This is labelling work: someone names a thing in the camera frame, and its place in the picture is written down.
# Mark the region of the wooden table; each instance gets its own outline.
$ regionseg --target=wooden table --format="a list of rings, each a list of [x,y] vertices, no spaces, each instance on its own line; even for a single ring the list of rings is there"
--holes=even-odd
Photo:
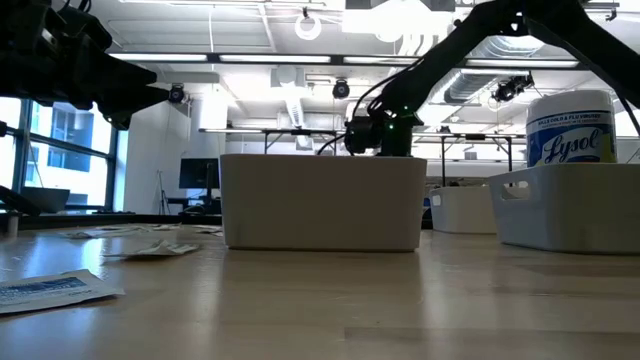
[[[158,237],[199,252],[104,259]],[[126,296],[0,317],[0,359],[634,359],[640,260],[425,231],[413,254],[227,251],[170,233],[0,243],[0,280],[87,268]]]

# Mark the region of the white plastic bin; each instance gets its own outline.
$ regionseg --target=white plastic bin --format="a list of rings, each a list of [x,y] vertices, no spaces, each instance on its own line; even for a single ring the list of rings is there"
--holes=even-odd
[[[232,249],[413,251],[427,161],[226,154],[224,238]]]
[[[528,191],[507,192],[526,182]],[[558,252],[640,254],[640,165],[548,165],[489,179],[505,244]]]
[[[495,234],[489,187],[444,187],[431,190],[431,216],[436,231]]]

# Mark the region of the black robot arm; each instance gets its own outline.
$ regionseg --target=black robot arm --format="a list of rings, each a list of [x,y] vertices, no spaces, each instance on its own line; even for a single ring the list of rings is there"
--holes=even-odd
[[[589,19],[579,0],[495,0],[475,6],[456,26],[444,41],[394,76],[369,104],[366,126],[347,126],[350,152],[380,147],[382,156],[410,156],[412,128],[421,124],[415,112],[436,83],[492,35],[532,35],[561,47],[621,98],[640,107],[638,54]]]

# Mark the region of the ceiling light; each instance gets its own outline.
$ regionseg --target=ceiling light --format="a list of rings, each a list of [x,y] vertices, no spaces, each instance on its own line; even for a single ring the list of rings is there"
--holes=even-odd
[[[286,7],[306,6],[313,9],[324,9],[324,3],[312,3],[306,1],[259,1],[259,0],[120,0],[121,3],[129,4],[161,4],[171,6],[256,6],[265,5],[267,7]]]
[[[116,53],[112,57],[132,62],[206,62],[205,54],[145,54],[145,53]]]
[[[509,70],[509,69],[462,69],[464,75],[495,75],[495,76],[527,76],[528,71],[525,70]]]
[[[313,21],[313,27],[309,30],[303,30],[302,22],[307,18]],[[315,40],[316,38],[318,38],[318,36],[320,36],[320,33],[322,32],[322,23],[320,23],[320,19],[318,19],[318,17],[315,15],[309,15],[308,17],[300,15],[298,16],[298,19],[296,19],[296,23],[293,26],[293,28],[296,32],[296,35],[298,35],[300,39],[311,41],[311,40]]]
[[[297,63],[297,64],[328,64],[330,56],[318,55],[220,55],[220,61],[226,63]]]
[[[577,60],[536,60],[536,59],[468,59],[466,66],[497,68],[572,69],[579,65]]]
[[[419,58],[417,56],[345,56],[345,64],[359,65],[411,65]]]
[[[200,129],[201,132],[225,133],[225,134],[261,134],[260,129]]]

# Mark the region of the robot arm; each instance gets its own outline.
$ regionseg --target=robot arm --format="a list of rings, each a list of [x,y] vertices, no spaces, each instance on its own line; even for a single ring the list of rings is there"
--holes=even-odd
[[[127,130],[133,113],[167,100],[169,92],[149,86],[155,73],[105,53],[111,35],[88,10],[0,0],[0,96],[83,110],[97,103],[115,128]]]
[[[436,83],[492,35],[532,35],[561,47],[640,107],[638,54],[591,21],[578,0],[495,0],[475,6],[456,26],[443,42],[395,75],[369,105],[366,126],[348,126],[347,149],[361,153],[381,147],[382,156],[410,156],[412,128],[422,124],[415,112]]]

